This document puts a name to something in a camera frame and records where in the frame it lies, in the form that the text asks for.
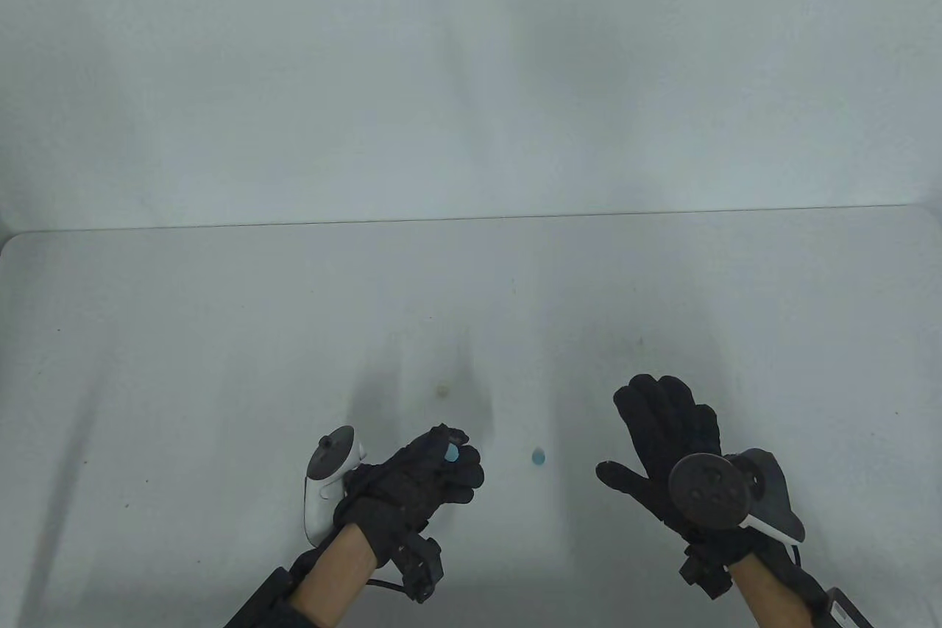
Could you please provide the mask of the person's left hand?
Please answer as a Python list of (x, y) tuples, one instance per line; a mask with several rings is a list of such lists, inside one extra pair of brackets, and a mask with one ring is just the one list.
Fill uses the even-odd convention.
[(482, 484), (481, 454), (467, 434), (437, 425), (386, 462), (362, 464), (347, 474), (333, 524), (359, 527), (382, 568), (440, 506), (470, 503)]

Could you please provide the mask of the person's right hand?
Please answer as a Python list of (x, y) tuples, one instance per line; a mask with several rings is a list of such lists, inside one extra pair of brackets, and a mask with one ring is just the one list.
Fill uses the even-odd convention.
[(710, 563), (729, 568), (754, 553), (762, 543), (757, 532), (704, 529), (688, 521), (669, 496), (670, 472), (681, 459), (696, 453), (721, 453), (714, 409), (696, 403), (682, 380), (670, 375), (656, 379), (649, 373), (633, 376), (616, 390), (613, 402), (645, 474), (616, 461), (602, 461), (595, 468), (598, 479), (638, 501)]

